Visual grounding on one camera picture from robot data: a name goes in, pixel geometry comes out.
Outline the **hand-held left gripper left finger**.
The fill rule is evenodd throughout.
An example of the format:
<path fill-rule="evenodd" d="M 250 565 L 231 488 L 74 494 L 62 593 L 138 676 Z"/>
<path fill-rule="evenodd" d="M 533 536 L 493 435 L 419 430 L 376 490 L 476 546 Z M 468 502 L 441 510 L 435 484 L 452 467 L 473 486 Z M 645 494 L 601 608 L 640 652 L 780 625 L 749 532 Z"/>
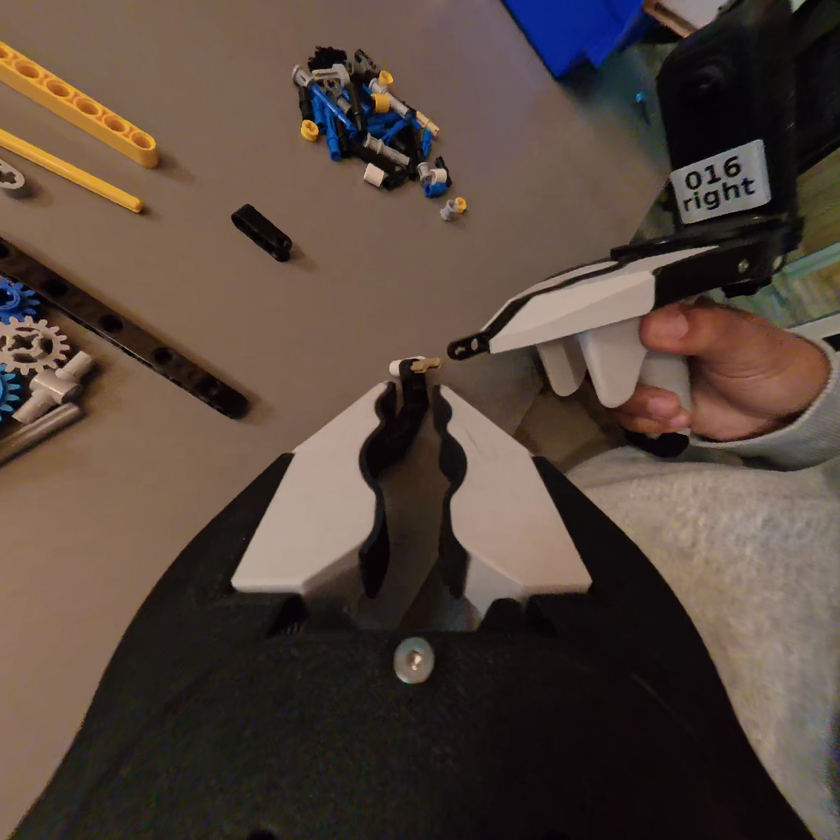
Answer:
<path fill-rule="evenodd" d="M 360 552 L 375 530 L 378 503 L 361 455 L 394 385 L 374 385 L 291 452 L 233 573 L 237 593 L 299 595 L 313 610 L 357 617 L 366 597 Z"/>

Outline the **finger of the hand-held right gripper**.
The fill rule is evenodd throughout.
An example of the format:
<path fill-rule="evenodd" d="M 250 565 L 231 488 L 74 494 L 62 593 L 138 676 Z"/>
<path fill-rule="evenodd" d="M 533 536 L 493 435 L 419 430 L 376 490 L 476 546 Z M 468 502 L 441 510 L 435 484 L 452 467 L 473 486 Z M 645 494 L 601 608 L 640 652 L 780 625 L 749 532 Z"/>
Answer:
<path fill-rule="evenodd" d="M 655 271 L 689 257 L 699 256 L 717 245 L 683 248 L 663 255 L 635 259 L 625 266 L 552 287 L 530 290 L 510 300 L 538 308 L 652 308 L 655 302 Z"/>
<path fill-rule="evenodd" d="M 526 299 L 488 340 L 499 354 L 641 317 L 655 303 L 655 272 L 635 266 Z"/>

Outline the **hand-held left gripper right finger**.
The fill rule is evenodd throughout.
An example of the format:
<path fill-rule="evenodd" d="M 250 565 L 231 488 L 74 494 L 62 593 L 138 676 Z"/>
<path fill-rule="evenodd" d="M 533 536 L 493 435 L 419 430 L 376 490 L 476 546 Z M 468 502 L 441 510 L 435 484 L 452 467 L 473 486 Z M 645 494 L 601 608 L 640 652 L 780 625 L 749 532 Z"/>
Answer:
<path fill-rule="evenodd" d="M 484 617 L 498 601 L 588 592 L 536 459 L 448 386 L 435 387 L 432 407 L 448 482 L 437 567 L 449 593 Z"/>

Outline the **black lego connector piece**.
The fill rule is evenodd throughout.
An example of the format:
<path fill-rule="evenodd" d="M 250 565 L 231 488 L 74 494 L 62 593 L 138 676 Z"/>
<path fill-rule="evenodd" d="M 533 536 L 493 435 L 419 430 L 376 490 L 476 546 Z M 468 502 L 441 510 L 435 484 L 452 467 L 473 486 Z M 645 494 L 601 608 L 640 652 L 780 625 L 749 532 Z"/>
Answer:
<path fill-rule="evenodd" d="M 429 407 L 426 373 L 416 371 L 414 365 L 401 365 L 402 404 L 394 416 L 391 438 L 395 462 L 402 460 L 412 446 Z"/>

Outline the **long black lego beam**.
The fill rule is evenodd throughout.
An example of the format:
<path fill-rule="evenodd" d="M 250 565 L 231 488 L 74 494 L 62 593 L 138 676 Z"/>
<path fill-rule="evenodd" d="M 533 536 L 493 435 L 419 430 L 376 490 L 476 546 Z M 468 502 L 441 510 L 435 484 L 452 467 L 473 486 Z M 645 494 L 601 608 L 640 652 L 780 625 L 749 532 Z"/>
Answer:
<path fill-rule="evenodd" d="M 109 341 L 216 412 L 235 421 L 249 413 L 248 398 L 234 387 L 5 238 L 1 239 L 1 270 L 4 277 L 32 290 L 48 308 Z"/>

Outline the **pile of small lego pins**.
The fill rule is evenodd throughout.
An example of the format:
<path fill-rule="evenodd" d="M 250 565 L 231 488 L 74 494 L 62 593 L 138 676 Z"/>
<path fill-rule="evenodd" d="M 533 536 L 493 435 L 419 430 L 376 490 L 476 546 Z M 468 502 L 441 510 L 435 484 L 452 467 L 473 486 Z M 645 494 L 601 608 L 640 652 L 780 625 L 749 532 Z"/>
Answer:
<path fill-rule="evenodd" d="M 391 192 L 407 183 L 428 200 L 443 199 L 445 222 L 466 213 L 464 197 L 452 194 L 454 178 L 436 154 L 439 126 L 394 93 L 392 73 L 368 52 L 318 46 L 291 70 L 301 115 L 301 137 L 326 144 L 331 161 L 359 161 L 363 180 Z"/>

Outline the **short black lego connector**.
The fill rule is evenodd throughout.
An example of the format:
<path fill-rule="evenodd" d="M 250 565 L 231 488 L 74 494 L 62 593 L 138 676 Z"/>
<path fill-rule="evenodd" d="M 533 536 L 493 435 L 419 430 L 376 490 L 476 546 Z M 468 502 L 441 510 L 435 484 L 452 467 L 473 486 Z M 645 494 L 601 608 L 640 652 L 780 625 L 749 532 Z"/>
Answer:
<path fill-rule="evenodd" d="M 274 260 L 286 263 L 291 258 L 292 241 L 252 205 L 234 211 L 231 220 L 237 230 Z"/>

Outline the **pile of lego beams and gears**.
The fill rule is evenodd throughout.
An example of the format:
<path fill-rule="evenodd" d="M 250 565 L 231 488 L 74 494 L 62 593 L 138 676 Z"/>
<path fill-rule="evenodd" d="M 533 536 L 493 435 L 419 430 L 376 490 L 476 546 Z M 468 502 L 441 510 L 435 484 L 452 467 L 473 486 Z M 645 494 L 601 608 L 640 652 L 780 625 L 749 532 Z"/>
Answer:
<path fill-rule="evenodd" d="M 1 465 L 84 417 L 80 405 L 96 361 L 74 348 L 44 302 L 23 283 L 1 279 Z"/>

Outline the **yellow lego axle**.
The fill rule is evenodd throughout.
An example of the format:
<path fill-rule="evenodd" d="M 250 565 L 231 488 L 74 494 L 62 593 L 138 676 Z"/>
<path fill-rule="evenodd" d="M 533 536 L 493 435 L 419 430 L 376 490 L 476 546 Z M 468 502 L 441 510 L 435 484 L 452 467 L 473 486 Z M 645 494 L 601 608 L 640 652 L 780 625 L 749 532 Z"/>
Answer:
<path fill-rule="evenodd" d="M 1 129 L 1 147 L 24 158 L 26 161 L 35 164 L 48 172 L 72 182 L 84 189 L 101 196 L 112 203 L 115 203 L 134 214 L 141 214 L 144 210 L 142 201 L 124 190 L 112 185 L 70 164 L 59 157 L 41 150 L 26 140 L 20 139 L 4 129 Z"/>

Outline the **long yellow lego beam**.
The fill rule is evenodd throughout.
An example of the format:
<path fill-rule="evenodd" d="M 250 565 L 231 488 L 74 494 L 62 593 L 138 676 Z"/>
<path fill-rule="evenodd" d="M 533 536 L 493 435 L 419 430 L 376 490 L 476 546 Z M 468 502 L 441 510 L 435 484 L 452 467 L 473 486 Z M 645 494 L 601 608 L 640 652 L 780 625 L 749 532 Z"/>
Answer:
<path fill-rule="evenodd" d="M 143 168 L 158 167 L 158 147 L 150 134 L 5 43 L 1 81 Z"/>

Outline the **person's right hand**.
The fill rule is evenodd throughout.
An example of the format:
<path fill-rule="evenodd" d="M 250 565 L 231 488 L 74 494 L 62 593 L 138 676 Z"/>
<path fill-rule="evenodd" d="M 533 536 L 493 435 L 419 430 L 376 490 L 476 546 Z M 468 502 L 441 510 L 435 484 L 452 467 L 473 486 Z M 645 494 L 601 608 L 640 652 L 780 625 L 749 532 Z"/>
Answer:
<path fill-rule="evenodd" d="M 693 433 L 717 443 L 756 438 L 803 415 L 833 373 L 830 350 L 707 299 L 652 311 L 639 331 L 648 350 L 687 358 L 690 408 L 665 388 L 637 385 L 612 409 L 633 433 Z"/>

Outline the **blue plastic box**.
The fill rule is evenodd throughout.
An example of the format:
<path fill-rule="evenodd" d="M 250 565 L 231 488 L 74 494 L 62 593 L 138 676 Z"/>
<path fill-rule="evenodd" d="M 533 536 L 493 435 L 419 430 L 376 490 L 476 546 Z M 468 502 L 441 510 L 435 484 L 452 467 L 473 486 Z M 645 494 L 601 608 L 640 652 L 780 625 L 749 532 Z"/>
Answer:
<path fill-rule="evenodd" d="M 503 1 L 550 75 L 598 68 L 645 37 L 655 21 L 642 1 Z"/>

